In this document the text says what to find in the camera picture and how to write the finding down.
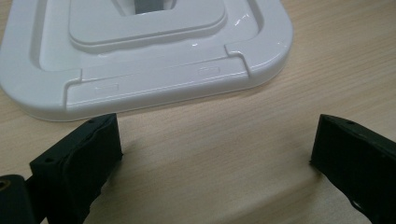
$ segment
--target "black plastic bracket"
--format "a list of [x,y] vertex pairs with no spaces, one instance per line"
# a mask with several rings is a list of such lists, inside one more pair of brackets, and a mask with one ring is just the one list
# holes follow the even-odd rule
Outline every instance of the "black plastic bracket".
[[88,120],[33,160],[27,181],[0,176],[0,223],[83,223],[121,158],[117,116]]
[[396,143],[351,120],[321,115],[311,164],[372,223],[396,223]]
[[163,10],[163,0],[134,0],[136,14]]

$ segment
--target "small hole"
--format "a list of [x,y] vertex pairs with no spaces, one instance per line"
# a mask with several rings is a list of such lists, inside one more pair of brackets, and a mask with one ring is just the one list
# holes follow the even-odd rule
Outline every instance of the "small hole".
[[9,180],[0,180],[0,191],[8,188],[8,186],[11,184],[11,181]]
[[53,158],[46,158],[45,162],[48,162],[48,163],[53,162]]

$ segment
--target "screw hole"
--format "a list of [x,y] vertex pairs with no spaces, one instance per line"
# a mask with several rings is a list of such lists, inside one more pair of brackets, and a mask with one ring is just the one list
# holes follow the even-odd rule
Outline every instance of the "screw hole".
[[53,158],[46,158],[46,159],[44,160],[44,162],[48,162],[48,163],[53,162]]

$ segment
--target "white plastic tray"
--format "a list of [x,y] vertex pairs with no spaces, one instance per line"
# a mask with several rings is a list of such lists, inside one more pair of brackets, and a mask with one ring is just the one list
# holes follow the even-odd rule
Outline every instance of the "white plastic tray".
[[14,0],[2,89],[31,116],[85,119],[260,85],[292,42],[279,0]]

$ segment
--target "light wood surface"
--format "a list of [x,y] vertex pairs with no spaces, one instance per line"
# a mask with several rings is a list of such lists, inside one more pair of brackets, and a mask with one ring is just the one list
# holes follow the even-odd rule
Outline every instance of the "light wood surface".
[[[119,114],[123,161],[85,223],[369,223],[308,163],[322,113],[396,140],[396,2],[282,3],[295,37],[271,82]],[[33,119],[0,91],[0,175],[28,177],[81,123]]]

